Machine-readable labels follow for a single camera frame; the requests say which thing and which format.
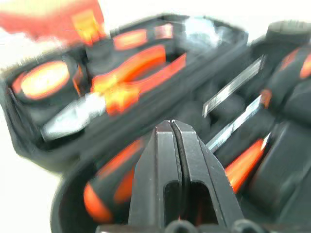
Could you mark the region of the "small orange tester screwdriver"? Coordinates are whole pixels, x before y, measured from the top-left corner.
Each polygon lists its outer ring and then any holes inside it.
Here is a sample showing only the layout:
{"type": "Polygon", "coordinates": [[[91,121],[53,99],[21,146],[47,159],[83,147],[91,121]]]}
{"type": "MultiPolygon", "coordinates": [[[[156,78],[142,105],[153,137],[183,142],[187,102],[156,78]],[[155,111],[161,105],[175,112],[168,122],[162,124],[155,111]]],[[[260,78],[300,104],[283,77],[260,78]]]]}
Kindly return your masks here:
{"type": "Polygon", "coordinates": [[[225,174],[235,194],[239,192],[254,167],[262,159],[270,136],[271,132],[264,138],[258,139],[225,168],[225,174]]]}

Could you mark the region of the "orange black tape measure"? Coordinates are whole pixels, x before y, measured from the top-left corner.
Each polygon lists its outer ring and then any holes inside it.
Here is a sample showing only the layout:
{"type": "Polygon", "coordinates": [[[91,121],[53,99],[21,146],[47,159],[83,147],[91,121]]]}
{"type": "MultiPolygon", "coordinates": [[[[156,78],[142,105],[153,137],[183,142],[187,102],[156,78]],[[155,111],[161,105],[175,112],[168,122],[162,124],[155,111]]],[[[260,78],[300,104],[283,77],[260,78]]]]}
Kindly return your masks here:
{"type": "Polygon", "coordinates": [[[82,67],[76,61],[55,60],[21,73],[11,88],[21,102],[32,103],[55,100],[65,94],[80,96],[83,79],[82,67]]]}

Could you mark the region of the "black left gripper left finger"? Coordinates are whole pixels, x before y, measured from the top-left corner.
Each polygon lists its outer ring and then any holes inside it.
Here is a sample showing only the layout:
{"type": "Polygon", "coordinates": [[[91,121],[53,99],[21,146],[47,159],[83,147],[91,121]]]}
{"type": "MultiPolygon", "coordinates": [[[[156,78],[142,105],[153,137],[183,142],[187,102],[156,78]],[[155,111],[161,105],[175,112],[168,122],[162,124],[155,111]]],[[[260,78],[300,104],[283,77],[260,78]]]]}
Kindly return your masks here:
{"type": "Polygon", "coordinates": [[[181,188],[175,135],[171,123],[163,121],[153,130],[135,168],[129,225],[167,226],[178,219],[181,188]]]}

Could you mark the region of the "black plastic tool case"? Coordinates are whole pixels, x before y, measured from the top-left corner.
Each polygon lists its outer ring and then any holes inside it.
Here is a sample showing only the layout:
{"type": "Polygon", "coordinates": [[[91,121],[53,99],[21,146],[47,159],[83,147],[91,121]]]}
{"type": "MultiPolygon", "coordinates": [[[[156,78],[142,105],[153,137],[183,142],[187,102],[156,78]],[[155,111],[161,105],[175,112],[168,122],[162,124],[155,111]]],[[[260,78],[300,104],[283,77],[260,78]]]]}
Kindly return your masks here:
{"type": "Polygon", "coordinates": [[[7,71],[0,79],[0,105],[16,152],[42,168],[63,175],[52,204],[51,233],[311,233],[311,126],[273,113],[272,105],[264,107],[217,151],[211,152],[225,171],[253,143],[271,132],[262,159],[239,192],[234,193],[243,218],[236,220],[232,227],[195,226],[181,218],[184,176],[179,150],[182,188],[178,219],[167,226],[129,225],[131,202],[126,212],[112,222],[99,223],[88,214],[83,199],[84,188],[119,152],[138,139],[145,140],[146,148],[153,130],[163,121],[169,121],[171,125],[173,121],[180,121],[192,126],[206,146],[261,95],[285,56],[299,47],[311,45],[311,40],[294,44],[269,41],[265,36],[248,44],[247,32],[203,17],[214,22],[216,27],[231,29],[234,42],[210,50],[191,49],[184,41],[183,26],[189,17],[147,17],[113,30],[108,37],[91,45],[78,43],[32,58],[7,71]],[[156,40],[130,50],[114,48],[112,39],[119,34],[167,23],[173,25],[173,39],[156,40]],[[166,48],[165,65],[186,53],[186,66],[162,85],[141,95],[139,102],[123,113],[113,116],[104,113],[80,132],[66,137],[51,141],[42,138],[41,128],[73,101],[89,93],[95,76],[109,72],[136,53],[160,44],[166,48]],[[261,56],[266,57],[267,64],[254,78],[203,117],[204,103],[261,56]],[[80,96],[65,94],[55,100],[32,103],[17,99],[11,85],[21,73],[46,62],[64,59],[76,61],[82,67],[84,79],[80,84],[80,96]]]}

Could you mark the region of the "orange utility knife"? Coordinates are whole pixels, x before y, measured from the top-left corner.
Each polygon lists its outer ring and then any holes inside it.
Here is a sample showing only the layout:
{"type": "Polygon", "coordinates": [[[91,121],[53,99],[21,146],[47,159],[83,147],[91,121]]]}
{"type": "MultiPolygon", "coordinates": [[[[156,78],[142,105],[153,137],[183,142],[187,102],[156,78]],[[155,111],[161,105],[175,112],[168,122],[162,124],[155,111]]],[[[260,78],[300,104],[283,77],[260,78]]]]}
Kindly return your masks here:
{"type": "Polygon", "coordinates": [[[137,29],[113,37],[115,50],[130,50],[156,40],[173,39],[173,25],[170,23],[146,29],[137,29]]]}

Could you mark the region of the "orange handled pliers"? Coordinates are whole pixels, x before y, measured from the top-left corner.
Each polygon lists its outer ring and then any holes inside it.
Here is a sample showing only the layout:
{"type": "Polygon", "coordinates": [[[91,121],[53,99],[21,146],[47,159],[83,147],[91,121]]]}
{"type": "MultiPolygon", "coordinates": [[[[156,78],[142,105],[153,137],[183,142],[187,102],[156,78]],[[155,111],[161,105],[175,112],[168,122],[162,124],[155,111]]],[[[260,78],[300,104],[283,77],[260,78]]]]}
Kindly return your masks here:
{"type": "Polygon", "coordinates": [[[104,113],[118,115],[139,102],[140,96],[169,80],[186,66],[183,53],[168,65],[164,45],[149,47],[129,57],[117,68],[95,76],[90,92],[73,101],[42,128],[45,141],[66,137],[83,130],[94,118],[104,113]],[[164,65],[158,72],[141,80],[136,78],[151,69],[164,65]]]}

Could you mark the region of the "red orange rectangular block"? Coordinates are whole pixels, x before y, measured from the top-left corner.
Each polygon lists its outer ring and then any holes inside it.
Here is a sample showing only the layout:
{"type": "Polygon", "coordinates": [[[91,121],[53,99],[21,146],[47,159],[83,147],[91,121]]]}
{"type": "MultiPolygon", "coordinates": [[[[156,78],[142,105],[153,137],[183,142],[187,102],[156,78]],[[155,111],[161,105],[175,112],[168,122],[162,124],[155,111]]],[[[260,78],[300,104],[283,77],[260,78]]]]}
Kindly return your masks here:
{"type": "Polygon", "coordinates": [[[0,0],[0,27],[34,40],[88,45],[105,36],[98,0],[0,0]]]}

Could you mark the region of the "black electrical tape roll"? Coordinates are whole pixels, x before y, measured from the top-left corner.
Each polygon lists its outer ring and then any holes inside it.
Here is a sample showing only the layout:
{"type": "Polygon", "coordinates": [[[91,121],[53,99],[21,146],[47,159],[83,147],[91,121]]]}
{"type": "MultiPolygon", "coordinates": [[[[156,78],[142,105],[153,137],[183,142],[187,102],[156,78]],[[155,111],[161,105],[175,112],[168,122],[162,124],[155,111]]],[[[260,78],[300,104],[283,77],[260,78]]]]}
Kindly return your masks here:
{"type": "Polygon", "coordinates": [[[311,23],[298,20],[282,20],[268,26],[265,36],[269,41],[282,41],[294,44],[309,43],[311,23]]]}

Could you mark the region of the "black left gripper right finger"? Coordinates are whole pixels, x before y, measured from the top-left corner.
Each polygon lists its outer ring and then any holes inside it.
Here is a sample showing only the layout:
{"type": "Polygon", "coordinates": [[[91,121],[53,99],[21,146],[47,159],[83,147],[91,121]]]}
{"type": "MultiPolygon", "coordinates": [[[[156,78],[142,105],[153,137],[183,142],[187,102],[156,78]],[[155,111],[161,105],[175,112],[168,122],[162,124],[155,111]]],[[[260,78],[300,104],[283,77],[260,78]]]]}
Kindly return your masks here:
{"type": "Polygon", "coordinates": [[[230,228],[243,218],[223,166],[206,148],[192,126],[173,121],[184,176],[181,218],[195,226],[216,224],[230,228]]]}

